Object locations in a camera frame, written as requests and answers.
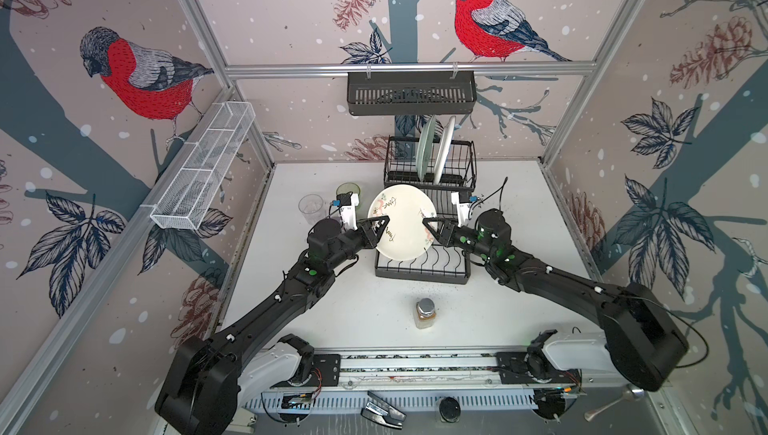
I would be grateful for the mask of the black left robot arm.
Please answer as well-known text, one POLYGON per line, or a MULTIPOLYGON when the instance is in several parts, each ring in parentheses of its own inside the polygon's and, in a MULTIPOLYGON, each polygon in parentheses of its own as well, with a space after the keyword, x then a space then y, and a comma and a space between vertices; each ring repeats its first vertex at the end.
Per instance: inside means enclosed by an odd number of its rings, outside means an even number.
POLYGON ((177 349, 155 412, 181 434, 222 434, 240 406, 239 379, 247 364, 327 294, 339 265, 376 248, 388 224, 387 216, 362 220, 346 231, 334 219, 316 223, 307 248, 261 303, 210 338, 193 336, 177 349))

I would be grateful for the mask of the green glass tumbler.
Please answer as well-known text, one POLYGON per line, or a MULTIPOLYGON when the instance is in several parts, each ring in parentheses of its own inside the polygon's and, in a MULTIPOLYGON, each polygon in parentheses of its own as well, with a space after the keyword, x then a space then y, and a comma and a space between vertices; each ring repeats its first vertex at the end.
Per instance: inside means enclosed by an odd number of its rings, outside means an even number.
POLYGON ((361 189, 358 184, 353 182, 345 182, 339 185, 336 189, 336 195, 342 194, 357 194, 361 195, 361 189))

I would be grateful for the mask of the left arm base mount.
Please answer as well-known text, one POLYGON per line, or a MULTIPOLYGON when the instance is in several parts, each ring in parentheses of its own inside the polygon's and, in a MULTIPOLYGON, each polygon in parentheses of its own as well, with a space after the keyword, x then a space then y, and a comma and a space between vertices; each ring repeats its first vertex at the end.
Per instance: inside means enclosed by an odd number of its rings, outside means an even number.
POLYGON ((341 356, 338 354, 315 354, 311 362, 302 360, 297 373, 288 381, 280 382, 280 388, 325 388, 337 387, 341 374, 341 356))

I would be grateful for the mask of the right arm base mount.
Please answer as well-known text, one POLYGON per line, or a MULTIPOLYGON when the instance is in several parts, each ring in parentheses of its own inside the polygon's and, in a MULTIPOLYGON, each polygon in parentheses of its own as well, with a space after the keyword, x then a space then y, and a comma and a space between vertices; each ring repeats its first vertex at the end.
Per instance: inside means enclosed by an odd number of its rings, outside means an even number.
POLYGON ((527 352, 497 352, 494 372, 499 374, 503 385, 559 384, 579 385, 579 370, 556 369, 543 356, 527 352))

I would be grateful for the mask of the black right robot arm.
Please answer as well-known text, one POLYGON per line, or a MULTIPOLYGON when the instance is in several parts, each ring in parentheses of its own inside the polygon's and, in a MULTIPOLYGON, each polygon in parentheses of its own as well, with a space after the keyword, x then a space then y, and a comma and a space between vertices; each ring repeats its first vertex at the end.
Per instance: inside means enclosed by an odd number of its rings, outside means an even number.
POLYGON ((599 326, 614 367, 641 389, 662 388, 689 350, 672 314, 649 289, 594 282, 520 250, 498 209, 482 213, 474 227, 442 217, 424 218, 422 225, 440 244, 481 258, 497 284, 542 297, 599 326))

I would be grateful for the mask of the clear glass tumbler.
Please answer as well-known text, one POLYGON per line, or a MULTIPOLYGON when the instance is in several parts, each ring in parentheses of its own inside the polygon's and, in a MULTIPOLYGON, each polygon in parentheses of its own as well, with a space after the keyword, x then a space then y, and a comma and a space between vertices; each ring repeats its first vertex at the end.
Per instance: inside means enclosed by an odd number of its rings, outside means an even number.
POLYGON ((313 227, 327 215, 326 203, 318 194, 307 194, 302 197, 298 203, 298 210, 310 227, 313 227))

